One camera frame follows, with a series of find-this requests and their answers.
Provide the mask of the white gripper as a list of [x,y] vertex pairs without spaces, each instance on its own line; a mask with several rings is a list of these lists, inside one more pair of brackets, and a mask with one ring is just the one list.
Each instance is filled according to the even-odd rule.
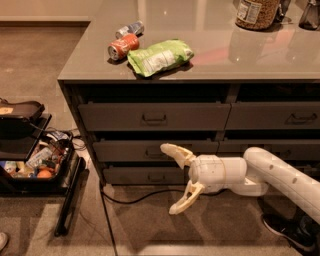
[[245,184],[247,163],[241,157],[217,157],[200,155],[181,146],[164,143],[160,150],[173,158],[178,166],[189,168],[190,181],[183,196],[169,209],[170,215],[177,215],[188,209],[201,193],[219,192],[222,189],[238,190]]

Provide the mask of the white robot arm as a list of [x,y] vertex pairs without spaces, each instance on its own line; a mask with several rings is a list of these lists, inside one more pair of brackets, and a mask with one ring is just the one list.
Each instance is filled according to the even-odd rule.
[[262,148],[250,147],[241,157],[196,156],[170,143],[160,149],[179,167],[189,168],[185,192],[170,207],[171,215],[185,211],[202,193],[229,189],[238,195],[258,197],[274,187],[320,223],[320,182]]

